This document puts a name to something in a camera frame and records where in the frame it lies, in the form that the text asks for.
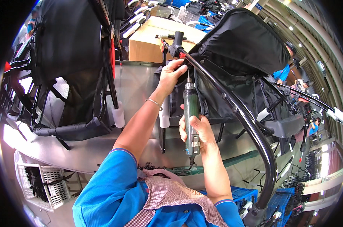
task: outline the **blue shirt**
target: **blue shirt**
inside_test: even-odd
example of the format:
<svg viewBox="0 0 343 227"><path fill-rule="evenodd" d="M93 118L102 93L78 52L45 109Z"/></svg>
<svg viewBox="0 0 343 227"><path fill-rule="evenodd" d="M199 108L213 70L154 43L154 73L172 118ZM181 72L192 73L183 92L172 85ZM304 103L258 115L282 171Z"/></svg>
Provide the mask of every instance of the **blue shirt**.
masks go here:
<svg viewBox="0 0 343 227"><path fill-rule="evenodd" d="M287 75L289 74L290 66L287 64L283 70L279 70L277 72L274 72L274 79L278 80L281 79L282 81L285 81L287 78Z"/></svg>
<svg viewBox="0 0 343 227"><path fill-rule="evenodd" d="M313 125L315 126L315 129L313 129L313 127L309 130L309 135L314 134L318 131L318 125L316 125L315 123L313 123Z"/></svg>
<svg viewBox="0 0 343 227"><path fill-rule="evenodd" d="M114 149L74 203L74 223L77 227L124 226L142 210L147 196L145 181L137 179L136 158L125 149ZM229 226L244 227L232 200L219 201L215 206ZM188 227L215 226L205 220L197 204L161 207L147 226L181 227L184 223Z"/></svg>
<svg viewBox="0 0 343 227"><path fill-rule="evenodd" d="M28 23L28 30L27 33L29 33L31 30L34 29L34 26L32 23Z"/></svg>

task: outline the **woman's left hand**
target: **woman's left hand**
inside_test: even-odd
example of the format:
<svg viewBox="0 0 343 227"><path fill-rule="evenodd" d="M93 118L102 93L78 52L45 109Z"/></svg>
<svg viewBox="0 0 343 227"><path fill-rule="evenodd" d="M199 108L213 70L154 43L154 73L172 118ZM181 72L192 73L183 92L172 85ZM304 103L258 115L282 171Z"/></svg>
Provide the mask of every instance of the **woman's left hand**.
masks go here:
<svg viewBox="0 0 343 227"><path fill-rule="evenodd" d="M178 82L178 78L187 71L188 67L186 65L182 65L178 70L174 71L183 61L184 59L170 61L161 70L158 89L165 92L165 97L172 93L174 86Z"/></svg>

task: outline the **plastic basket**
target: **plastic basket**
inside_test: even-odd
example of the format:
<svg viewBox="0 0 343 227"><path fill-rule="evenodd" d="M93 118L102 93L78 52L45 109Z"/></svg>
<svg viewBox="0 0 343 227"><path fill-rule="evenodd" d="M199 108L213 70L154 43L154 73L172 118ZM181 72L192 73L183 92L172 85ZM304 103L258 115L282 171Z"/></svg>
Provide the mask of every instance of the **plastic basket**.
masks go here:
<svg viewBox="0 0 343 227"><path fill-rule="evenodd" d="M280 206L277 211L281 212L281 220L278 222L278 227L282 227L287 223L287 220L289 219L292 212L290 212L288 215L285 216L285 207L287 203L289 202L289 199L292 195L294 195L294 188L279 188L276 190L278 193L284 193L284 194L274 194L273 197L270 199L269 206L266 210L266 218L270 218L273 215L273 212L275 211L277 206Z"/></svg>
<svg viewBox="0 0 343 227"><path fill-rule="evenodd" d="M199 192L204 195L207 195L206 190L202 190ZM242 203L244 201L243 199L252 202L252 196L254 196L254 200L255 200L254 203L257 202L257 193L258 193L257 189L246 189L246 188L231 186L231 192L232 192L233 201L236 203L238 209L241 209Z"/></svg>
<svg viewBox="0 0 343 227"><path fill-rule="evenodd" d="M182 7L185 6L188 2L191 2L190 0L173 0L172 5L176 7Z"/></svg>
<svg viewBox="0 0 343 227"><path fill-rule="evenodd" d="M185 7L180 7L178 12L178 19L182 21L183 24L186 24L189 21L199 21L199 15L188 12Z"/></svg>
<svg viewBox="0 0 343 227"><path fill-rule="evenodd" d="M200 16L198 19L199 22L203 23L203 24L210 24L213 25L213 23L209 22L204 16ZM196 26L194 27L198 30L203 30L205 33L210 32L211 30L205 30L206 28L208 28L207 26L203 26L200 24L196 24Z"/></svg>
<svg viewBox="0 0 343 227"><path fill-rule="evenodd" d="M28 163L16 164L20 186L24 193L25 199L28 202L51 212L54 212L56 208L62 206L64 203L69 202L71 195L64 180L54 185L44 186L48 202L45 202L33 195L33 190L30 189L31 184L27 178L27 173L25 172L25 167L38 167L40 169L40 175L43 183L51 183L52 181L62 179L63 171L54 166L40 166L37 164Z"/></svg>

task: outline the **hand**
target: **hand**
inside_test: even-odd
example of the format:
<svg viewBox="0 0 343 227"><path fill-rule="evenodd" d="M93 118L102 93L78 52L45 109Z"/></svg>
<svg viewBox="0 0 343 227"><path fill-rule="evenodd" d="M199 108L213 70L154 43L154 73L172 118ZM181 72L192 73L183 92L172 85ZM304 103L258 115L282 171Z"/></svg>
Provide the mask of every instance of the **hand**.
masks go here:
<svg viewBox="0 0 343 227"><path fill-rule="evenodd" d="M174 70L183 63L184 59L170 61L168 65L161 70L158 89L165 92L165 97L172 93L178 78L187 71L188 67L182 65L178 70Z"/></svg>
<svg viewBox="0 0 343 227"><path fill-rule="evenodd" d="M191 116L189 124L199 134L201 153L208 152L209 150L218 150L216 140L211 128L211 125L206 116L199 115L199 119L196 116ZM185 117L179 121L179 134L183 142L187 139L187 133L185 132Z"/></svg>

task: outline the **woman's right hand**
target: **woman's right hand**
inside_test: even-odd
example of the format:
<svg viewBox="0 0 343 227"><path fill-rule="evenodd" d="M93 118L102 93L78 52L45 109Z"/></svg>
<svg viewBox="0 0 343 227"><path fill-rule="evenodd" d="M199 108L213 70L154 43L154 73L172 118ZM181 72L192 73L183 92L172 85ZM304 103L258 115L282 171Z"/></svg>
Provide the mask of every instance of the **woman's right hand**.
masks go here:
<svg viewBox="0 0 343 227"><path fill-rule="evenodd" d="M218 146L211 128L211 125L206 116L199 115L199 119L196 116L191 116L189 124L199 134L201 153L205 153L210 150L218 150ZM179 134L183 142L187 139L187 133L185 132L185 116L183 115L179 121Z"/></svg>

